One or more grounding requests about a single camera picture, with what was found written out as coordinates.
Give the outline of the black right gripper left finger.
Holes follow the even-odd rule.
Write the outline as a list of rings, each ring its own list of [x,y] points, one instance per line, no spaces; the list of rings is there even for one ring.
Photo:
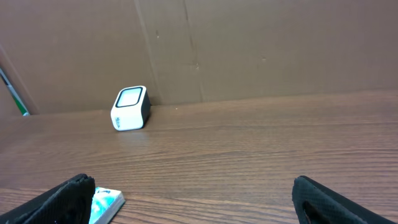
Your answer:
[[[88,224],[95,180],[78,174],[1,215],[1,223]]]

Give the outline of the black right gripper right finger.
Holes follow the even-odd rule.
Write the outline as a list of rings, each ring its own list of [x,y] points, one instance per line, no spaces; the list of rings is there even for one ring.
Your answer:
[[[395,224],[304,175],[294,180],[292,201],[300,224]]]

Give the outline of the teal tissue pack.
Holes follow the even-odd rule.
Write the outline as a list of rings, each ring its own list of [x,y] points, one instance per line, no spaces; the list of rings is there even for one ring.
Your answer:
[[[89,224],[108,224],[125,202],[124,195],[119,190],[95,188]]]

